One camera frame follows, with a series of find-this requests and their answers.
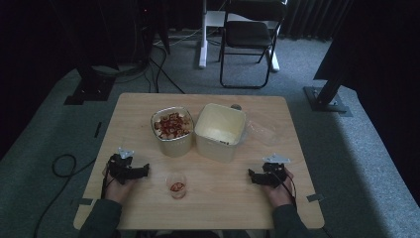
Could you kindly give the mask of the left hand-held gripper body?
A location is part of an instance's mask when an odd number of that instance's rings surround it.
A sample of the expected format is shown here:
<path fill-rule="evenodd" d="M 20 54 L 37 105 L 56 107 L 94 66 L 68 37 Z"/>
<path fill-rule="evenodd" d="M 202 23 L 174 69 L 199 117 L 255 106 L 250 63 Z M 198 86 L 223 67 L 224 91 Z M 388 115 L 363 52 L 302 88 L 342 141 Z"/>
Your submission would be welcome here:
<path fill-rule="evenodd" d="M 139 179 L 141 177 L 141 170 L 131 167 L 133 156 L 133 151 L 119 147 L 117 153 L 109 159 L 109 174 L 120 184 L 125 184 L 127 179 Z"/>

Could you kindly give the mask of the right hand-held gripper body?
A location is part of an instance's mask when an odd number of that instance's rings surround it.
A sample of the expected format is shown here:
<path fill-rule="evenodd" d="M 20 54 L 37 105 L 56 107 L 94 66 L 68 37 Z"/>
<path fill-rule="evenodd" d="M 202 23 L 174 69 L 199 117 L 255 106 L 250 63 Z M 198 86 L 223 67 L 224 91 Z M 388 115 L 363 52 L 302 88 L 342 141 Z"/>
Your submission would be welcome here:
<path fill-rule="evenodd" d="M 285 182 L 287 174 L 285 172 L 285 165 L 290 163 L 290 159 L 278 154 L 264 157 L 263 159 L 263 175 L 262 184 L 278 187 Z"/>

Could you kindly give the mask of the person's right hand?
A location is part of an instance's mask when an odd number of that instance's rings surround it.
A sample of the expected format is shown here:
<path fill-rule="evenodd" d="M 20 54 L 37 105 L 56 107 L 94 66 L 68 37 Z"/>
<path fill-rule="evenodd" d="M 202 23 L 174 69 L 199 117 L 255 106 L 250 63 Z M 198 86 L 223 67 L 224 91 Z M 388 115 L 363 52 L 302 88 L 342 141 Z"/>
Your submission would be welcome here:
<path fill-rule="evenodd" d="M 292 179 L 293 174 L 288 170 L 285 169 L 287 174 L 286 180 L 283 184 L 279 185 L 276 188 L 271 186 L 264 185 L 262 190 L 266 194 L 270 204 L 272 207 L 277 208 L 283 205 L 292 205 L 294 198 L 292 197 Z"/>

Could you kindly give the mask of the person's left hand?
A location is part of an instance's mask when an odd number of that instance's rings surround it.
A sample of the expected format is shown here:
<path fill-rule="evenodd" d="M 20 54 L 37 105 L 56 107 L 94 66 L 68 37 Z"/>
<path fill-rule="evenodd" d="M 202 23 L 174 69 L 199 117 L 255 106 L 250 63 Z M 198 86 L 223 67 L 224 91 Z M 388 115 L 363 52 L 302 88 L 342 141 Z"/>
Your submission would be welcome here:
<path fill-rule="evenodd" d="M 124 184 L 119 183 L 108 173 L 108 168 L 103 171 L 104 183 L 101 197 L 122 204 L 129 196 L 137 183 L 136 179 L 128 179 Z"/>

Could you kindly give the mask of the small clear cup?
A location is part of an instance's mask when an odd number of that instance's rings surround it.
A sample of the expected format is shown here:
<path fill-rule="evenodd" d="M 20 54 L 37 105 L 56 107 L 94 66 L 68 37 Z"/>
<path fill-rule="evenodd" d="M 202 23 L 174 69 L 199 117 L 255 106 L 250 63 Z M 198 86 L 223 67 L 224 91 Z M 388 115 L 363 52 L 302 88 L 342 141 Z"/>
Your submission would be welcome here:
<path fill-rule="evenodd" d="M 166 177 L 166 186 L 174 199 L 184 198 L 187 192 L 186 176 L 182 173 L 171 173 Z"/>

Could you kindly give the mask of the cream container of red slices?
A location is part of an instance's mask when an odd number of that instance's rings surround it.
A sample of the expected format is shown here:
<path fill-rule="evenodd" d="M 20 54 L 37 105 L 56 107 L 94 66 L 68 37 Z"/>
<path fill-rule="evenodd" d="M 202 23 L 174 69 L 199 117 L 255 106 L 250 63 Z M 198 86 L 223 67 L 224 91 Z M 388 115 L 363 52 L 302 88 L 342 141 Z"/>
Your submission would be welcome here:
<path fill-rule="evenodd" d="M 190 151 L 194 121 L 186 108 L 175 106 L 157 111 L 151 118 L 151 126 L 164 155 L 177 158 Z"/>

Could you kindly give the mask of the clear plastic lid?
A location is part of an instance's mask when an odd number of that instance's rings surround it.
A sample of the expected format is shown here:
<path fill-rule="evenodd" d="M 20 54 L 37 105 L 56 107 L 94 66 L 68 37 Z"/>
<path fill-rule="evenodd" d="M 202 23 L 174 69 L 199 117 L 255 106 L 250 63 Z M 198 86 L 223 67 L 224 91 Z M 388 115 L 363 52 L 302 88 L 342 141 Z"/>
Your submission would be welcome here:
<path fill-rule="evenodd" d="M 278 142 L 276 129 L 255 120 L 247 122 L 247 131 L 256 140 L 266 146 L 274 146 Z"/>

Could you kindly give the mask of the empty cream square container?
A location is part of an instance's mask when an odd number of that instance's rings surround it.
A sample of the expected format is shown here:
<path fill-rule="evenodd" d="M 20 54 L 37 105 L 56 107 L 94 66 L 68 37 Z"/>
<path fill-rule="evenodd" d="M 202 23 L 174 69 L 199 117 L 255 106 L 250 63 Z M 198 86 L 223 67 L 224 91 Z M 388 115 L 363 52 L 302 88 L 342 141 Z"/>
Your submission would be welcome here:
<path fill-rule="evenodd" d="M 205 105 L 194 128 L 197 152 L 220 163 L 232 162 L 245 125 L 243 111 L 214 103 Z"/>

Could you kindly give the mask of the black stand base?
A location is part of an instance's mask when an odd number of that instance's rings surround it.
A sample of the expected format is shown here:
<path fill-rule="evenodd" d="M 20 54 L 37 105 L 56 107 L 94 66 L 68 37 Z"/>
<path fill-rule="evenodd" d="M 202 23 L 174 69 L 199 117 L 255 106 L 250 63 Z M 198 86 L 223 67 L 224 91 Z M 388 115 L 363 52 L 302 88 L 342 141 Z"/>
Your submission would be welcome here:
<path fill-rule="evenodd" d="M 116 78 L 98 74 L 90 65 L 79 66 L 81 77 L 72 95 L 68 95 L 65 105 L 82 105 L 85 101 L 107 101 Z"/>

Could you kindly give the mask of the dark metal stand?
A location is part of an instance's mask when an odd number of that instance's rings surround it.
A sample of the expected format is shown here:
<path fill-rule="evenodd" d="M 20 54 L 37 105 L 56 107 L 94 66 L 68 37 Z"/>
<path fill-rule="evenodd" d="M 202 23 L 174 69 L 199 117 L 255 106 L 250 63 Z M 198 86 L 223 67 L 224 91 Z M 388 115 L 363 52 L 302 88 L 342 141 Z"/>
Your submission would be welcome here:
<path fill-rule="evenodd" d="M 329 79 L 323 87 L 305 86 L 303 91 L 311 109 L 318 112 L 335 112 L 341 117 L 352 117 L 351 109 L 338 95 L 343 81 L 344 78 L 339 76 L 337 79 Z"/>

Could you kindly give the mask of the black folding chair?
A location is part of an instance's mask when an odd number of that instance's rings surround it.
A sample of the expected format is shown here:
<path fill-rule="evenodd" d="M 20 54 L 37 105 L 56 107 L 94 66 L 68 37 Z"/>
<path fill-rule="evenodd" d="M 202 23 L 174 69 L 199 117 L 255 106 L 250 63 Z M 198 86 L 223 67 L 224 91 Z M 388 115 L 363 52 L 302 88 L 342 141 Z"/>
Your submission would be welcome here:
<path fill-rule="evenodd" d="M 282 0 L 228 0 L 222 26 L 218 62 L 219 82 L 224 88 L 261 89 L 269 81 L 270 67 L 276 48 L 277 34 L 286 17 L 287 5 Z M 268 55 L 265 78 L 260 85 L 234 85 L 224 81 L 226 48 L 261 50 L 258 63 Z"/>

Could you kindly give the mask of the dark pleated curtain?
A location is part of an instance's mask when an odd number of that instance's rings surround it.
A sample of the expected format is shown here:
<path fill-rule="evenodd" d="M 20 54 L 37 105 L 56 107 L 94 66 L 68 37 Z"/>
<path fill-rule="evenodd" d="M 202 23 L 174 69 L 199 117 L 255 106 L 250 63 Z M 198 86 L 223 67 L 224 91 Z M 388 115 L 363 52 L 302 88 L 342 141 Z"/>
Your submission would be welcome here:
<path fill-rule="evenodd" d="M 287 15 L 281 26 L 283 37 L 332 40 L 354 0 L 286 0 Z"/>

